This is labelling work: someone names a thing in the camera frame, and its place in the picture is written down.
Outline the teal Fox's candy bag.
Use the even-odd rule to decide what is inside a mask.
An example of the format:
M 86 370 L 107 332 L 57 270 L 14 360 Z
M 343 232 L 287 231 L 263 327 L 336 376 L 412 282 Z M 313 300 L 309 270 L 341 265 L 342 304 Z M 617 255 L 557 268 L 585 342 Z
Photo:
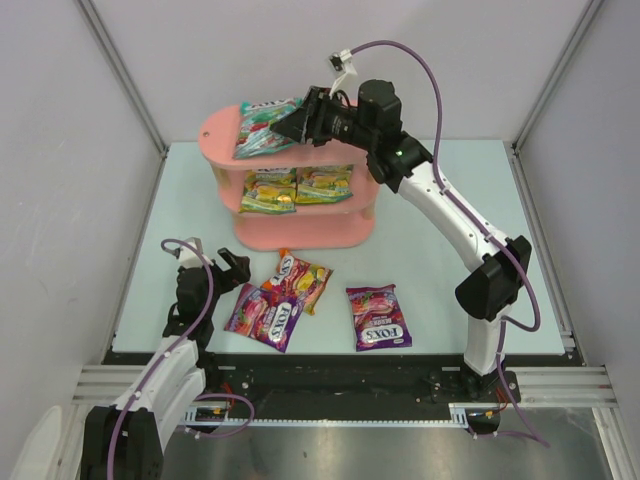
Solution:
M 289 148 L 293 141 L 274 133 L 271 125 L 292 113 L 301 104 L 302 99 L 299 97 L 262 103 L 243 102 L 239 107 L 241 121 L 233 157 L 248 159 Z

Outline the orange Fox's candy bag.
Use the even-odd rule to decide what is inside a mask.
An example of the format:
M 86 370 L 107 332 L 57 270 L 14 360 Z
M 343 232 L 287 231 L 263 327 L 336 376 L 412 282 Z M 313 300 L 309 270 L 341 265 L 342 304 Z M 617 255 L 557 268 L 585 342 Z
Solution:
M 303 311 L 315 314 L 315 305 L 324 293 L 333 270 L 296 257 L 288 249 L 279 250 L 276 273 L 261 288 L 278 295 L 295 296 Z

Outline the yellow-green Fox's candy bag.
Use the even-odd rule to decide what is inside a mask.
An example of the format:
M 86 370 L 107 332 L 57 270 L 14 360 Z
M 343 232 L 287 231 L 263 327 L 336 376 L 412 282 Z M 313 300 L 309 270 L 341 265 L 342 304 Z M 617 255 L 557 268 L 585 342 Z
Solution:
M 353 165 L 302 168 L 297 181 L 296 203 L 334 204 L 351 198 L 353 168 Z

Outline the green Fox's candy bag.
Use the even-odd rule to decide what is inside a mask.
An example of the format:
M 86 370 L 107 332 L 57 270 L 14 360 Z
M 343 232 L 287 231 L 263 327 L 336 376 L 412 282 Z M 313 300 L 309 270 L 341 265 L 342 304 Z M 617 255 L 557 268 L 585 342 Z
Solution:
M 296 211 L 295 168 L 250 170 L 244 178 L 240 213 L 281 215 Z

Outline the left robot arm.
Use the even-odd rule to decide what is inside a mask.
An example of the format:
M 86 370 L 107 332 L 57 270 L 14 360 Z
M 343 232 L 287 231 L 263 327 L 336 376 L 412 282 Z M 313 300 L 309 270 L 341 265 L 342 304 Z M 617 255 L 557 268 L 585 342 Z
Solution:
M 207 399 L 218 376 L 204 358 L 214 332 L 220 297 L 247 283 L 250 260 L 226 248 L 218 251 L 222 269 L 197 238 L 166 239 L 162 249 L 179 263 L 176 301 L 171 305 L 156 352 L 136 380 L 108 406 L 86 417 L 79 476 L 82 479 L 158 479 L 164 453 L 193 401 Z

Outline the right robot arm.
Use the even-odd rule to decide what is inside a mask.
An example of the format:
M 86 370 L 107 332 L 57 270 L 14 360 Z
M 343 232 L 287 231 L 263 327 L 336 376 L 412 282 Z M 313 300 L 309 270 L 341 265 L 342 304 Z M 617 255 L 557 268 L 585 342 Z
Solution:
M 331 140 L 359 148 L 374 180 L 420 210 L 460 256 L 469 275 L 455 296 L 469 317 L 466 366 L 479 376 L 502 363 L 502 323 L 527 277 L 532 246 L 510 238 L 482 217 L 441 175 L 433 153 L 404 131 L 402 102 L 392 83 L 368 80 L 356 104 L 328 88 L 313 86 L 301 105 L 271 125 L 299 144 L 322 146 Z

